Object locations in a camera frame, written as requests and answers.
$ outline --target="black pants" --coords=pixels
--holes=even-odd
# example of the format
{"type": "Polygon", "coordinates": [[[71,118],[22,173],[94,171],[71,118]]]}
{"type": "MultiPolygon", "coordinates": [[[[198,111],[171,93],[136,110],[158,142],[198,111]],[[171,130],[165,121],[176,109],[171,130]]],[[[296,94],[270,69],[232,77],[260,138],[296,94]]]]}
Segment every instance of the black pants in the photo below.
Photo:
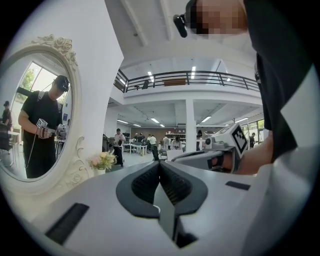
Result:
{"type": "Polygon", "coordinates": [[[25,145],[23,145],[24,162],[26,165],[26,177],[28,179],[39,178],[40,176],[47,173],[47,171],[49,171],[55,164],[55,147],[33,148],[28,164],[30,151],[31,149],[29,150],[29,148],[26,148],[25,145]]]}
{"type": "Polygon", "coordinates": [[[116,157],[116,164],[123,166],[124,162],[123,162],[123,159],[122,159],[122,148],[119,147],[119,146],[114,146],[113,148],[114,148],[113,154],[116,157]]]}
{"type": "Polygon", "coordinates": [[[159,154],[158,154],[157,146],[151,145],[151,150],[152,150],[154,161],[158,161],[159,160],[159,154]]]}

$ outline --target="white mirror frame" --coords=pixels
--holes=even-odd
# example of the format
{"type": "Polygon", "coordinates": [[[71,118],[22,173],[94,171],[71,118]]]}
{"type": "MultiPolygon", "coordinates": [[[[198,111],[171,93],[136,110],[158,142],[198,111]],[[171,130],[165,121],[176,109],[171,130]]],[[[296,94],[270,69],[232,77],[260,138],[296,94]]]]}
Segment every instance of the white mirror frame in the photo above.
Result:
{"type": "Polygon", "coordinates": [[[91,178],[91,172],[87,171],[85,162],[81,159],[81,141],[85,138],[79,134],[81,122],[81,84],[76,61],[76,53],[72,50],[72,40],[68,38],[55,38],[53,34],[38,37],[31,43],[17,47],[12,54],[3,61],[0,69],[0,77],[16,61],[32,53],[50,54],[56,57],[64,65],[72,86],[72,113],[70,129],[67,141],[63,147],[63,154],[55,165],[45,175],[29,179],[19,180],[8,174],[8,171],[0,167],[0,182],[3,189],[14,193],[16,196],[37,196],[50,191],[63,195],[82,181],[91,178]]]}

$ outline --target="railing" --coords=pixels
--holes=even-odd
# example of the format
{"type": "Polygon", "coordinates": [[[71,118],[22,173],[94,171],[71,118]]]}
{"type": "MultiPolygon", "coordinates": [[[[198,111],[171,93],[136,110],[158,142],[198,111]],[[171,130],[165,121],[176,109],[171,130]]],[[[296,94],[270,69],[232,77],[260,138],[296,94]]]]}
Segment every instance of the railing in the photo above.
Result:
{"type": "Polygon", "coordinates": [[[116,81],[118,81],[118,84],[120,83],[122,85],[119,89],[124,93],[159,86],[180,86],[192,84],[237,87],[260,92],[258,83],[255,80],[229,73],[186,70],[157,73],[152,76],[153,79],[151,79],[149,75],[127,79],[119,69],[116,81]]]}

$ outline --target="mirror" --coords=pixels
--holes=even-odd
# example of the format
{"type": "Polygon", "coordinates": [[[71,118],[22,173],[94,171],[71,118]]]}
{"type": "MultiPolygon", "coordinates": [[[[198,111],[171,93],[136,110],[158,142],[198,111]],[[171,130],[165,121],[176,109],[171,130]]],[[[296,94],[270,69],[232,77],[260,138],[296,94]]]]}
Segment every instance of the mirror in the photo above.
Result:
{"type": "Polygon", "coordinates": [[[32,181],[63,154],[72,114],[68,71],[51,53],[29,52],[0,77],[0,165],[32,181]]]}

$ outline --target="white ceiling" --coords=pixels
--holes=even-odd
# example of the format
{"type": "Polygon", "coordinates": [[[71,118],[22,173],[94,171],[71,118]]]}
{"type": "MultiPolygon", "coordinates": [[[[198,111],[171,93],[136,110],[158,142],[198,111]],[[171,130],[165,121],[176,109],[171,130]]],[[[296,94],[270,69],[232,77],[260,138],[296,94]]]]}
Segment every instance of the white ceiling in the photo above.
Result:
{"type": "MultiPolygon", "coordinates": [[[[201,125],[233,124],[243,118],[254,118],[263,113],[262,106],[248,106],[245,104],[217,103],[213,100],[195,100],[194,119],[201,125]],[[209,120],[201,123],[206,117],[209,120]]],[[[151,120],[155,118],[166,127],[177,127],[186,124],[186,103],[184,100],[163,101],[163,103],[141,103],[135,106],[117,106],[118,119],[142,127],[160,128],[159,124],[151,120]]]]}
{"type": "Polygon", "coordinates": [[[238,62],[246,62],[255,55],[249,35],[211,35],[209,39],[188,33],[180,37],[173,23],[175,14],[185,12],[188,0],[105,0],[105,4],[124,55],[122,71],[131,78],[169,71],[213,70],[223,54],[216,51],[223,46],[227,54],[240,52],[238,62]],[[204,56],[201,42],[210,41],[204,56]]]}

